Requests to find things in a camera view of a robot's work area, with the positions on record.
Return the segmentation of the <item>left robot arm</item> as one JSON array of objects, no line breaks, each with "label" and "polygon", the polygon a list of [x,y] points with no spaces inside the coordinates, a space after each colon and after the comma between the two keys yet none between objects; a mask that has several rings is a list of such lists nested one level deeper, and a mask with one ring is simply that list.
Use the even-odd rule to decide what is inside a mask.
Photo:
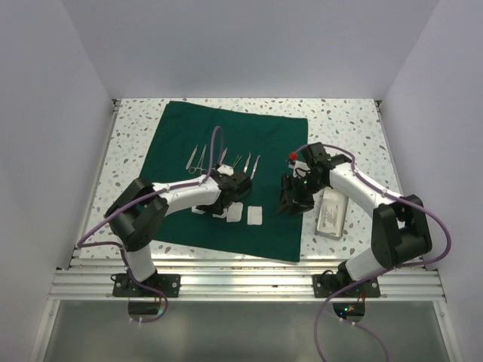
[{"label": "left robot arm", "polygon": [[221,165],[209,174],[175,183],[150,183],[137,178],[105,213],[112,232],[121,240],[132,277],[130,286],[140,296],[155,291],[157,278],[149,248],[163,220],[178,211],[197,208],[222,215],[252,187],[250,177]]}]

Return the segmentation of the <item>white paper packet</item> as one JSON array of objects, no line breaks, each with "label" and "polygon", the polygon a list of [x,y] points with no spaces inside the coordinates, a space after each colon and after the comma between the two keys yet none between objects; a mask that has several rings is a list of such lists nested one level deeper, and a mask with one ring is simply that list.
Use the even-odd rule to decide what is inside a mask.
[{"label": "white paper packet", "polygon": [[320,230],[328,235],[339,235],[343,227],[345,196],[337,190],[326,190],[321,203]]}]

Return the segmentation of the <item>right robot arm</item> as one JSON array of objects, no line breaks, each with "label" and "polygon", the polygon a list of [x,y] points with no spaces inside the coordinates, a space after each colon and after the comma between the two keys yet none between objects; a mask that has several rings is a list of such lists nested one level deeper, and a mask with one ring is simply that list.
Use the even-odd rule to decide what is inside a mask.
[{"label": "right robot arm", "polygon": [[416,195],[383,190],[363,177],[353,158],[330,155],[322,143],[301,146],[291,153],[290,161],[298,155],[303,156],[308,172],[302,178],[282,176],[278,213],[305,213],[315,206],[314,195],[330,188],[348,196],[372,220],[370,247],[340,263],[336,272],[316,275],[312,279],[315,296],[355,298],[382,273],[432,249],[423,203]]}]

